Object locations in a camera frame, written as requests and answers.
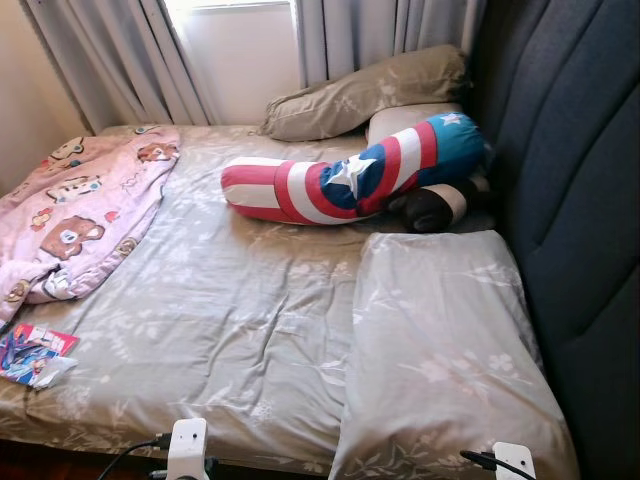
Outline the red white blue bolster pillow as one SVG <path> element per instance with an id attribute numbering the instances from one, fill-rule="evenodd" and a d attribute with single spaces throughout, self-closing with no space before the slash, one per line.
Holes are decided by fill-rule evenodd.
<path id="1" fill-rule="evenodd" d="M 238 214 L 297 225 L 343 225 L 389 212 L 413 187 L 484 177 L 489 147 L 463 113 L 440 114 L 338 163 L 238 157 L 221 191 Z"/>

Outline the beige floral pillow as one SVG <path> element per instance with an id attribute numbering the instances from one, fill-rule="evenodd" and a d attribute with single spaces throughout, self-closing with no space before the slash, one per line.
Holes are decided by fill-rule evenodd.
<path id="1" fill-rule="evenodd" d="M 326 140 L 351 132 L 381 110 L 456 102 L 466 84 L 467 58 L 458 47 L 402 52 L 270 101 L 259 133 L 285 142 Z"/>

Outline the blue and pink comic book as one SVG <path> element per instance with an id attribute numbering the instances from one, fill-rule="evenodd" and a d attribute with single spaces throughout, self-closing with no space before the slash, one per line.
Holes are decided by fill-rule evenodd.
<path id="1" fill-rule="evenodd" d="M 0 338 L 0 378 L 29 387 L 33 362 L 41 357 L 69 358 L 70 351 L 79 342 L 77 335 L 55 332 L 44 326 L 14 326 Z"/>

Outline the bed with grey floral sheet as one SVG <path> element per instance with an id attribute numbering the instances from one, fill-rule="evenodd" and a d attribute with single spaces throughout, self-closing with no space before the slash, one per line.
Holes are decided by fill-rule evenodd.
<path id="1" fill-rule="evenodd" d="M 0 457 L 14 443 L 119 451 L 201 417 L 214 456 L 330 475 L 346 406 L 353 297 L 379 224 L 289 227 L 224 204 L 234 157 L 333 161 L 364 140 L 282 143 L 247 127 L 184 127 L 160 212 L 81 300 L 19 320 L 79 337 L 79 365 L 45 390 L 0 380 Z"/>

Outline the white tissue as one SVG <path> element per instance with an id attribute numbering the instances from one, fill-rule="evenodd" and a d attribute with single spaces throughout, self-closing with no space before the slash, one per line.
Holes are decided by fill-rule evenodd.
<path id="1" fill-rule="evenodd" d="M 63 356 L 41 357 L 32 364 L 32 378 L 29 387 L 42 390 L 58 383 L 74 367 L 79 365 L 76 358 Z"/>

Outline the large grey floral pillow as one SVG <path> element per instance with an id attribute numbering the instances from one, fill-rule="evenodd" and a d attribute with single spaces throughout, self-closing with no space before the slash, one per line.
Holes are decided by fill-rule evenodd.
<path id="1" fill-rule="evenodd" d="M 462 452 L 498 442 L 529 448 L 538 480 L 580 480 L 498 233 L 367 238 L 352 319 L 330 480 L 493 480 Z"/>

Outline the plain light beige pillow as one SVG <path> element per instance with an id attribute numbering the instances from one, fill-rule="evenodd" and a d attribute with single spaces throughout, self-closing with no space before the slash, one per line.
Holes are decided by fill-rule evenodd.
<path id="1" fill-rule="evenodd" d="M 385 137 L 393 136 L 394 133 L 424 122 L 430 116 L 463 113 L 463 111 L 465 110 L 454 102 L 429 102 L 429 104 L 404 105 L 380 110 L 371 116 L 367 124 L 367 146 L 378 145 Z"/>

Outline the dark blue upholstered headboard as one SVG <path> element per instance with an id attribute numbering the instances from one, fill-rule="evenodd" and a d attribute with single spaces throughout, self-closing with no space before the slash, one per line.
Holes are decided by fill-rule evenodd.
<path id="1" fill-rule="evenodd" d="M 636 0 L 486 0 L 466 109 L 495 148 L 500 236 L 570 430 L 570 476 L 639 480 L 640 12 Z"/>

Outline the pink cartoon animal blanket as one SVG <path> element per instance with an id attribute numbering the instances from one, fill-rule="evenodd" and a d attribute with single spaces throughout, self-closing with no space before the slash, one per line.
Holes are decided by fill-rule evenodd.
<path id="1" fill-rule="evenodd" d="M 180 159 L 180 132 L 74 137 L 0 197 L 0 321 L 87 296 L 131 255 Z"/>

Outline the dark brown plush toy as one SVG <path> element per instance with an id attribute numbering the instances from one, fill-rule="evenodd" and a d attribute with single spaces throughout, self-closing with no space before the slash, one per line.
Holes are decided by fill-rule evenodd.
<path id="1" fill-rule="evenodd" d="M 462 224 L 488 201 L 492 187 L 483 175 L 451 183 L 413 187 L 389 202 L 390 214 L 412 233 L 442 233 Z"/>

